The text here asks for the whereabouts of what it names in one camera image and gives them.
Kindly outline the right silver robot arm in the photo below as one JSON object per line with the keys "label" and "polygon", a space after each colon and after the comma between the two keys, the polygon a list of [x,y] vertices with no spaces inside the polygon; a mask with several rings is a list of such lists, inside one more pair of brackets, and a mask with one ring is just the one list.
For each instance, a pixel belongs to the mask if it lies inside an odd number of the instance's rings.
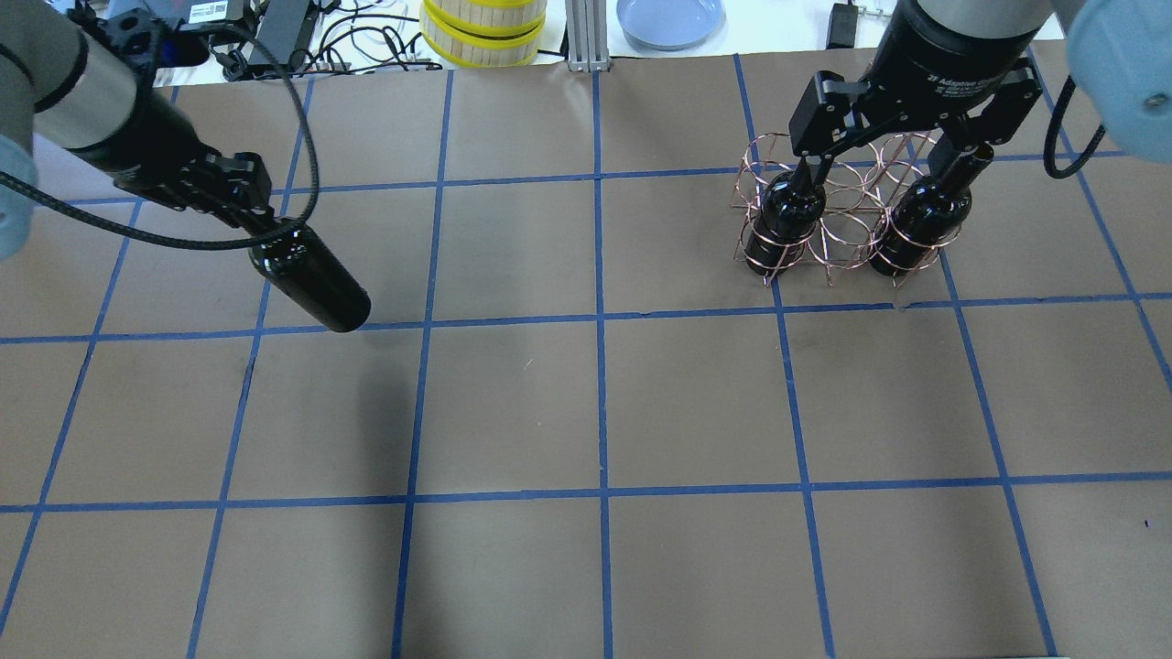
{"label": "right silver robot arm", "polygon": [[1167,1],[899,1],[861,79],[816,72],[790,121],[797,190],[875,138],[941,133],[938,183],[970,186],[1041,97],[1026,54],[1045,23],[1067,49],[1067,93],[1084,91],[1101,136],[1168,163]]}

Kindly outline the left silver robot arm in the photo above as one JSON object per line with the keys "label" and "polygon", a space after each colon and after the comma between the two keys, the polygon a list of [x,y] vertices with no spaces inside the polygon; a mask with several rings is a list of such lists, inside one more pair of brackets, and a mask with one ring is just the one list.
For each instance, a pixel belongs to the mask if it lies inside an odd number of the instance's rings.
{"label": "left silver robot arm", "polygon": [[[52,5],[4,2],[4,257],[28,242],[42,205],[135,242],[226,251],[279,242],[307,220],[277,220],[271,183],[253,152],[223,156],[154,87],[154,54],[127,57]],[[143,201],[212,215],[241,242],[183,242],[91,216],[38,188],[34,136],[43,136]]]}

